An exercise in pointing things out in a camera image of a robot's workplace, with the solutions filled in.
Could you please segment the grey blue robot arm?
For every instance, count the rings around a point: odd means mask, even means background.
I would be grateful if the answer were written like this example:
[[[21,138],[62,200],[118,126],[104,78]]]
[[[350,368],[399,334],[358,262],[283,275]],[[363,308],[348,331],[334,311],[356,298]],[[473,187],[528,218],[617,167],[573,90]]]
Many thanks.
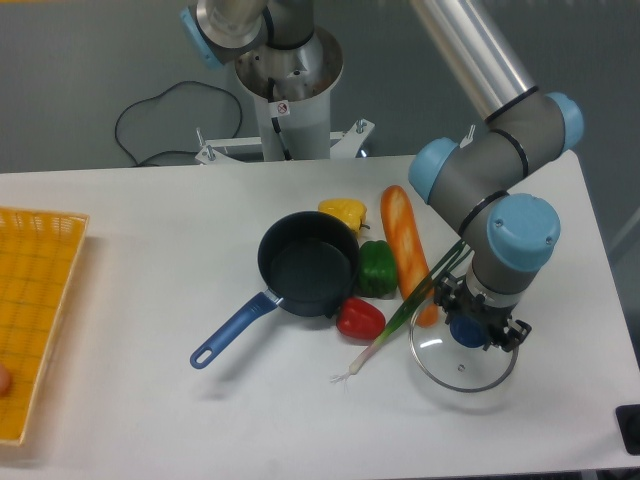
[[[530,331],[510,314],[560,234],[547,202],[511,188],[574,147],[583,116],[567,96],[538,91],[481,4],[417,1],[414,9],[489,131],[469,144],[430,142],[411,163],[409,181],[474,251],[449,309],[456,339],[510,351]],[[266,160],[336,155],[329,93],[343,60],[335,39],[315,25],[311,2],[200,1],[180,18],[202,61],[233,63],[253,94]]]

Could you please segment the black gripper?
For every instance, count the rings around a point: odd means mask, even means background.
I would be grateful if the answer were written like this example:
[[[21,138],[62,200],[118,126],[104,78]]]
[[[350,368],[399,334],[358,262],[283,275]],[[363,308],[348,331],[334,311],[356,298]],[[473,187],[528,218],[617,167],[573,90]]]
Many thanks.
[[[482,295],[473,296],[462,277],[444,274],[436,283],[434,303],[446,314],[453,339],[470,348],[518,348],[532,331],[530,324],[511,317],[513,306],[494,307]]]

